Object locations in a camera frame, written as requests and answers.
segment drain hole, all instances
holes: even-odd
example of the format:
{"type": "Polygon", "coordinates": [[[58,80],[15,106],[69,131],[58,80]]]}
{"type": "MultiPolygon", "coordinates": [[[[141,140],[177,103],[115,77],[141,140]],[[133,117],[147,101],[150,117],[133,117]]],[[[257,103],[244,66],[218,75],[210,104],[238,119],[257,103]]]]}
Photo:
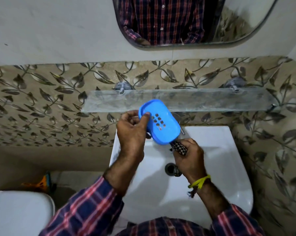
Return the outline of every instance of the drain hole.
{"type": "Polygon", "coordinates": [[[179,171],[178,167],[173,163],[166,164],[164,170],[165,170],[166,174],[169,176],[179,177],[182,175],[182,173],[179,171]]]}

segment white sink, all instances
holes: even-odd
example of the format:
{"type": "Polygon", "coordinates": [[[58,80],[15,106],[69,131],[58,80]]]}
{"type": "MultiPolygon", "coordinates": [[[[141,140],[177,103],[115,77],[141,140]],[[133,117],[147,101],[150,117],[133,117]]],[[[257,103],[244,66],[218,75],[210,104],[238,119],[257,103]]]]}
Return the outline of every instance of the white sink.
{"type": "MultiPolygon", "coordinates": [[[[232,138],[229,127],[183,127],[185,136],[193,138],[205,152],[205,167],[213,183],[233,204],[250,213],[253,193],[248,175],[232,138]]],[[[123,198],[125,206],[121,217],[133,223],[167,216],[190,220],[209,227],[211,219],[196,195],[189,198],[186,178],[168,176],[167,163],[175,163],[171,146],[160,146],[152,139],[145,142],[145,157],[123,198]]],[[[117,135],[113,145],[110,165],[120,150],[117,135]]]]}

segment bracelet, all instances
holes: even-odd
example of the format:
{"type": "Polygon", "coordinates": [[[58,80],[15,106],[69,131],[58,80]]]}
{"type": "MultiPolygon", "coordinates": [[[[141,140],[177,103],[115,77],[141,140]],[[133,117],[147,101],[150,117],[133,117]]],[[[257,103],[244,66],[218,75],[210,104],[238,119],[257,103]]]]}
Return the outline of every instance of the bracelet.
{"type": "Polygon", "coordinates": [[[197,186],[198,189],[201,189],[203,187],[203,184],[206,179],[211,179],[210,175],[200,178],[199,180],[195,181],[193,184],[190,184],[188,187],[193,188],[193,187],[197,186]]]}

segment toilet seat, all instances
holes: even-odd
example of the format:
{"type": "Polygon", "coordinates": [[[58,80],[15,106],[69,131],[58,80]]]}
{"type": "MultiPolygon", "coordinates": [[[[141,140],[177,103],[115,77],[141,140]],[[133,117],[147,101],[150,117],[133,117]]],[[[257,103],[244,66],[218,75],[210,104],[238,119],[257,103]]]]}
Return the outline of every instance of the toilet seat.
{"type": "Polygon", "coordinates": [[[0,236],[36,236],[54,213],[54,202],[47,194],[0,191],[0,236]]]}

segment person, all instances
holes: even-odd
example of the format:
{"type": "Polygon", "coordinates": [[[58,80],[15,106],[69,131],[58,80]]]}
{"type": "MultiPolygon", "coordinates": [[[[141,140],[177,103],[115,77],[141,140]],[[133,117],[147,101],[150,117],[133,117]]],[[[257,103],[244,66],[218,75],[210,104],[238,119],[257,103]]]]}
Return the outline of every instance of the person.
{"type": "MultiPolygon", "coordinates": [[[[146,113],[139,120],[136,110],[122,114],[117,123],[121,145],[117,160],[91,187],[72,196],[39,236],[102,236],[112,231],[123,209],[122,198],[144,158],[149,119],[150,114],[146,113]]],[[[174,152],[175,163],[192,184],[207,176],[204,152],[193,139],[184,139],[181,143],[187,148],[187,155],[181,156],[174,152]]],[[[197,194],[213,220],[210,230],[190,221],[160,217],[128,226],[117,235],[264,235],[256,220],[236,205],[230,204],[210,179],[205,180],[197,194]]]]}
{"type": "Polygon", "coordinates": [[[120,25],[141,45],[200,43],[204,0],[118,0],[120,25]]]}

